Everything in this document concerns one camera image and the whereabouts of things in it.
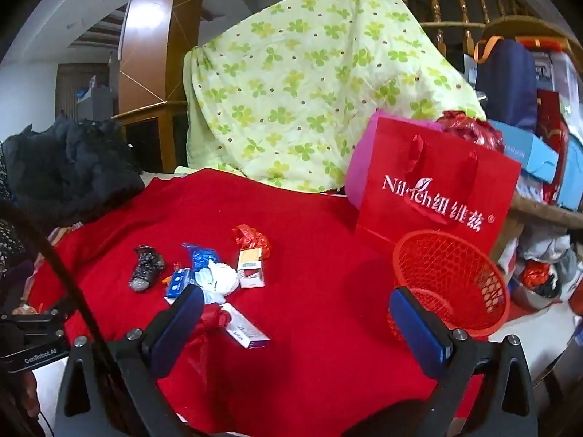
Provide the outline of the red wrapper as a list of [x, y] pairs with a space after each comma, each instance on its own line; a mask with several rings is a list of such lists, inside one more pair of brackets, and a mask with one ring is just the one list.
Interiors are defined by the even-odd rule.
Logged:
[[186, 346], [189, 363], [197, 373], [206, 374], [211, 353], [210, 340], [220, 331], [225, 331], [230, 322], [231, 314], [217, 303], [204, 306]]

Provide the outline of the blue white small box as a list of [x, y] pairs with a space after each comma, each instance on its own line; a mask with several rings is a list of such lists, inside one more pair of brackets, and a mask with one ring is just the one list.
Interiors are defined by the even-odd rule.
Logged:
[[193, 273], [190, 268], [179, 268], [164, 280], [164, 283], [167, 284], [164, 299], [169, 305], [172, 305], [182, 291], [191, 284], [192, 278]]

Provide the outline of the black plastic trash bag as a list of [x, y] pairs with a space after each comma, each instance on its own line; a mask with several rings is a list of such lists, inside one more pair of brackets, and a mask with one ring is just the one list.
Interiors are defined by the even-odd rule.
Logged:
[[143, 292], [157, 280], [166, 264], [161, 253], [151, 246], [138, 246], [134, 251], [137, 263], [129, 280], [129, 288], [134, 292]]

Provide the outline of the white purple long box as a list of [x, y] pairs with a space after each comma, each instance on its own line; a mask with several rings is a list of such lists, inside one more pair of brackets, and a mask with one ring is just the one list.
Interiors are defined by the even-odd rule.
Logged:
[[225, 326], [226, 332], [242, 347], [246, 349], [266, 346], [270, 339], [258, 327], [229, 303], [221, 306], [221, 311], [228, 313], [230, 320]]

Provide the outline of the white tissue wad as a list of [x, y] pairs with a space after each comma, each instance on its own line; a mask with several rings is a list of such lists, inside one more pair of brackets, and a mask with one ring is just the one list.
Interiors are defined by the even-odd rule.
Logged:
[[225, 263], [210, 260], [208, 266], [195, 273], [197, 285], [203, 289], [207, 303], [222, 304], [239, 287], [237, 272]]

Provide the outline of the blue plastic trash bag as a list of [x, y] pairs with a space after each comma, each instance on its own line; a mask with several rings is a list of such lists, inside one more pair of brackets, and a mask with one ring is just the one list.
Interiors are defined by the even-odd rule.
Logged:
[[201, 269], [208, 268], [208, 264], [220, 263], [218, 253], [214, 249], [202, 248], [199, 245], [183, 243], [182, 247], [187, 251], [192, 263], [192, 270], [198, 272]]

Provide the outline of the red white cigarette box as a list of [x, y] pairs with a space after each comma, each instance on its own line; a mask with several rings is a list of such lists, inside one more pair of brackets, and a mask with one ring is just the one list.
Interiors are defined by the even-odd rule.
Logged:
[[264, 287], [262, 249], [242, 249], [239, 252], [236, 270], [237, 278], [242, 289]]

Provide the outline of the red plastic trash bag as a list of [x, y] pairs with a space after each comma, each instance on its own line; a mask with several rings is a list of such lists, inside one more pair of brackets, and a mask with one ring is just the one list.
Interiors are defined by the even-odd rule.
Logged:
[[247, 224], [237, 225], [233, 229], [233, 235], [239, 249], [260, 249], [264, 259], [270, 256], [271, 245], [268, 238], [255, 228]]

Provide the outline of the metal basin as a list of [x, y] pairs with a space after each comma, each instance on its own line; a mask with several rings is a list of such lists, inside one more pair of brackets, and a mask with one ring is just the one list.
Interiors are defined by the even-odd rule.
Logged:
[[551, 305], [560, 303], [558, 298], [549, 299], [533, 292], [533, 290], [526, 287], [516, 276], [511, 278], [509, 290], [513, 301], [524, 309], [540, 311]]

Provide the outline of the red plastic bag on floor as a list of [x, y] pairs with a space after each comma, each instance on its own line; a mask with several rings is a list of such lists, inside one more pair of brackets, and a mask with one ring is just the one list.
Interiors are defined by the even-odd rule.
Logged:
[[535, 290], [547, 283], [550, 275], [551, 265], [549, 263], [540, 263], [529, 259], [525, 262], [524, 269], [520, 274], [520, 281], [527, 288]]

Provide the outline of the light blue shoe box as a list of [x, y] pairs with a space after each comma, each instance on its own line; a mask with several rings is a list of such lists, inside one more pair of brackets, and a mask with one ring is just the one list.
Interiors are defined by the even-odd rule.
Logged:
[[519, 162], [522, 170], [550, 184], [555, 176], [558, 154], [537, 135], [500, 121], [489, 123], [502, 133], [505, 155]]

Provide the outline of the crumpled red foil bag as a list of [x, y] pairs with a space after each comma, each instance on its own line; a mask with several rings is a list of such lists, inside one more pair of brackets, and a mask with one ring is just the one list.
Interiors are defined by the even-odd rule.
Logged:
[[437, 119], [444, 132], [484, 148], [503, 153], [503, 135], [488, 121], [469, 117], [464, 111], [444, 111]]

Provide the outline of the red gift box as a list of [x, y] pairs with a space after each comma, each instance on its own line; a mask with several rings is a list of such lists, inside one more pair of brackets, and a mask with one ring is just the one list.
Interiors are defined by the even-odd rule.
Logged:
[[561, 114], [558, 92], [537, 90], [537, 135], [558, 155], [555, 174], [544, 184], [544, 201], [556, 205], [564, 177], [569, 133]]

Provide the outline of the navy blue bag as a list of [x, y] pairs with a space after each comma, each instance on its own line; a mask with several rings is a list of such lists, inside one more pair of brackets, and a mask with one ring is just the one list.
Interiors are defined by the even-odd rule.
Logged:
[[476, 43], [475, 88], [487, 98], [492, 121], [534, 133], [537, 126], [537, 73], [532, 53], [516, 40], [490, 36]]

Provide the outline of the wooden headboard cabinet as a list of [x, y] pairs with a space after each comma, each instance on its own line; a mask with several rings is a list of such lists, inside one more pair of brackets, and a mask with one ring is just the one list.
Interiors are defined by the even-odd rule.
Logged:
[[152, 158], [178, 166], [174, 118], [187, 111], [184, 57], [199, 39], [203, 0], [129, 0], [120, 40], [117, 115], [125, 129], [155, 124]]

